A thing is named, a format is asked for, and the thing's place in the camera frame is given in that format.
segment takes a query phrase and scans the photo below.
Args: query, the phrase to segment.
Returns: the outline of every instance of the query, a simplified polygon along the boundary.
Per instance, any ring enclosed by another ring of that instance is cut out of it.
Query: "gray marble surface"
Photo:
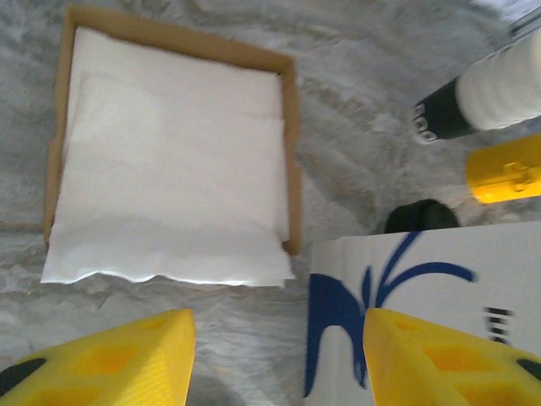
[[[405,111],[506,44],[497,14],[461,0],[95,0],[292,54],[298,61],[305,170],[303,253],[283,289],[191,287],[93,276],[40,285],[38,233],[0,233],[0,367],[18,356],[177,307],[196,314],[189,404],[302,402],[309,246],[375,233],[395,206],[434,197],[464,225],[541,218],[541,200],[482,206],[469,151],[540,130],[539,121],[430,147]],[[63,0],[0,2],[0,222],[39,224]]]

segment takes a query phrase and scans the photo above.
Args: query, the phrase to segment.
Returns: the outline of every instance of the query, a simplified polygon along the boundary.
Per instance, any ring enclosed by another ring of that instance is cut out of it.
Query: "blue print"
[[[356,297],[334,277],[318,273],[312,274],[309,283],[308,343],[306,353],[306,381],[304,396],[307,397],[314,386],[315,374],[320,356],[320,341],[323,332],[329,326],[343,328],[350,337],[353,346],[352,372],[361,387],[366,387],[366,359],[363,351],[364,315],[369,307],[383,307],[385,300],[398,286],[421,275],[446,274],[459,277],[468,282],[475,282],[475,273],[468,269],[447,262],[425,262],[413,266],[388,282],[392,270],[407,249],[421,233],[409,233],[393,252],[381,275],[380,283],[371,298],[372,268],[364,271],[360,286],[359,303]]]

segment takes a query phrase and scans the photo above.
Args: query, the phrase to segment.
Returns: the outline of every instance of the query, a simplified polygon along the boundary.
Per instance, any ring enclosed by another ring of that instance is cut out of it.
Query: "tissue paper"
[[[282,126],[83,75],[42,281],[282,284]]]
[[[135,88],[182,97],[209,110],[281,119],[281,81],[274,73],[191,58],[78,27],[70,75],[64,156],[73,133],[81,80],[86,74],[104,74]],[[281,129],[272,136],[283,139]],[[276,227],[281,240],[287,241],[285,156],[282,154],[276,159],[279,160],[274,192],[278,205]]]

